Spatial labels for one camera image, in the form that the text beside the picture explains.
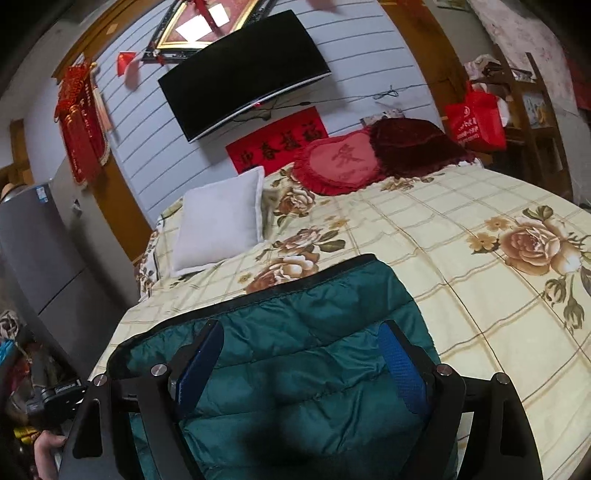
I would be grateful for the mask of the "person's left hand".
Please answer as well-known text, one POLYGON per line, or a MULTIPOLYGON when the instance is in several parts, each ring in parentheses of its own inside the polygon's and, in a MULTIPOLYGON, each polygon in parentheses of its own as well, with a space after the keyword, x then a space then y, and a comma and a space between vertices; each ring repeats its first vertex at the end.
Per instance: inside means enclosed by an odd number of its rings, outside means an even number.
POLYGON ((44 430, 34 442, 34 459, 36 479, 56 480, 58 469, 54 459, 54 451, 62 448, 66 443, 65 436, 56 435, 44 430))

